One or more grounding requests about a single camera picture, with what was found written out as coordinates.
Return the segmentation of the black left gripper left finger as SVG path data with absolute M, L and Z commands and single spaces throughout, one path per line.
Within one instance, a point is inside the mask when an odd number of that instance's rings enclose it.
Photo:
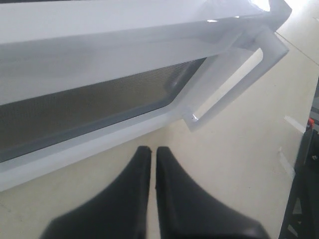
M 120 175 L 97 196 L 51 221 L 43 239 L 144 239 L 152 151 L 139 146 Z

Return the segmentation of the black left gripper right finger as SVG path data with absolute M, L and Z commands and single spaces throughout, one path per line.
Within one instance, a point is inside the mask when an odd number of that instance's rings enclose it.
M 157 149 L 156 192 L 162 239 L 269 238 L 258 221 L 201 188 L 166 146 Z

